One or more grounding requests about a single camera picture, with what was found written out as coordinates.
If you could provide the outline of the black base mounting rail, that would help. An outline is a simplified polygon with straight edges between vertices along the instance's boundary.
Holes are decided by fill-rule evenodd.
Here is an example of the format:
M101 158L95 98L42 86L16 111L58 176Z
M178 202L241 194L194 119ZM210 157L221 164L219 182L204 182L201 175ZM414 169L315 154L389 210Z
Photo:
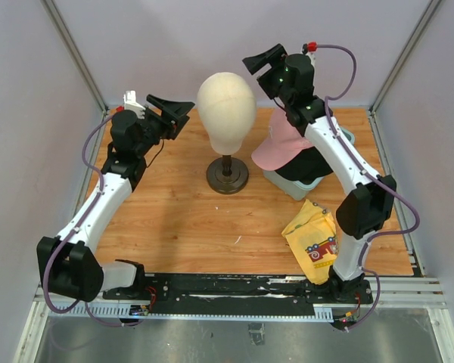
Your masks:
M311 306L316 303L373 303L370 283L364 278L340 290L328 283L311 284L303 275L150 273L144 276L140 287L117 287L102 293L107 300L146 301L152 295L156 297L155 303L205 299L220 301L223 306L236 306L243 300L268 306L276 300Z

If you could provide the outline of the yellow printed cloth hat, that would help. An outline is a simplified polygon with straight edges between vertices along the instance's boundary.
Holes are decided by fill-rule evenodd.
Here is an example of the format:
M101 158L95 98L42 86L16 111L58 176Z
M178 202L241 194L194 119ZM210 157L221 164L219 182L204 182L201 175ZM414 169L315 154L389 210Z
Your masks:
M328 281L337 258L336 224L329 209L308 199L281 233L311 284Z

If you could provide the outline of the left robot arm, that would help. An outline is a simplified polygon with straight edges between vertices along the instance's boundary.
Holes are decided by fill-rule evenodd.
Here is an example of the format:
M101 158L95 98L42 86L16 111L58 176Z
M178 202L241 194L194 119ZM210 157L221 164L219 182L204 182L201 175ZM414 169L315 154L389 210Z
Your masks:
M174 140L194 108L190 101L168 101L153 95L146 105L127 91L123 106L104 123L110 126L107 158L88 199L72 220L54 237L43 237L36 248L41 285L51 294L90 303L100 293L120 288L130 299L147 290L142 264L118 259L101 265L95 257L98 243L119 207L137 188L148 163L148 151L165 140Z

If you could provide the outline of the black baseball cap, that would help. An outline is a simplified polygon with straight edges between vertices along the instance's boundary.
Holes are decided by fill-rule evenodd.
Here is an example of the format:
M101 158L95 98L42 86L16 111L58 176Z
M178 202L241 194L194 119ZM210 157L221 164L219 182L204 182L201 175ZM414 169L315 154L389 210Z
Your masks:
M333 170L316 147L304 149L290 162L275 172L292 182L310 184L319 177L330 175Z

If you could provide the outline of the cream mannequin head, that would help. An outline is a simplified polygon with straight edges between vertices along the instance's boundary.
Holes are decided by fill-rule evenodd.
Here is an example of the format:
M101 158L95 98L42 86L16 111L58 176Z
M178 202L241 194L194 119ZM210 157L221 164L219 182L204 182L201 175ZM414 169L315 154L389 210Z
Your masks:
M257 100L241 76L215 73L198 90L197 111L212 149L220 155L232 155L253 127Z

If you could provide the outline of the pink sport baseball cap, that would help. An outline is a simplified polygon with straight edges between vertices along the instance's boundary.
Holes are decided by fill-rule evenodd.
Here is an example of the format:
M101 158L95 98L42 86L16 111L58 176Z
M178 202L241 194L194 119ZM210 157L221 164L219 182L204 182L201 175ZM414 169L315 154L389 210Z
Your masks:
M269 119L268 135L253 151L251 158L261 169L275 171L312 146L288 122L285 113L281 109L275 109Z

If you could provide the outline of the light teal plastic bin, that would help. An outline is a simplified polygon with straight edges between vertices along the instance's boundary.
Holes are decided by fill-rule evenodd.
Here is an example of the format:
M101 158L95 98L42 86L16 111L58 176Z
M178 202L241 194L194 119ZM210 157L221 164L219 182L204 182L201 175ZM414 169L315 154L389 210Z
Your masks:
M273 184L277 185L286 194L289 194L295 200L303 199L324 178L324 177L319 177L307 185L307 184L302 183L301 181L289 181L285 178L282 178L275 171L266 171L263 169L262 169L262 171L263 171L264 176L268 180L270 180Z

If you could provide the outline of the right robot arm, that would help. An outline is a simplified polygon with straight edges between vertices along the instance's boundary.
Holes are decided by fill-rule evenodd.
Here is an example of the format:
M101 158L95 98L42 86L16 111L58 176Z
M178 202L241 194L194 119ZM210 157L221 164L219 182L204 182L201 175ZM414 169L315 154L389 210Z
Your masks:
M314 42L289 54L277 44L246 57L243 64L257 76L267 97L279 99L288 122L320 152L337 176L345 198L336 211L342 231L337 259L330 267L322 292L343 303L370 287L365 280L366 255L374 238L390 218L396 181L372 168L347 140L328 106L315 94Z

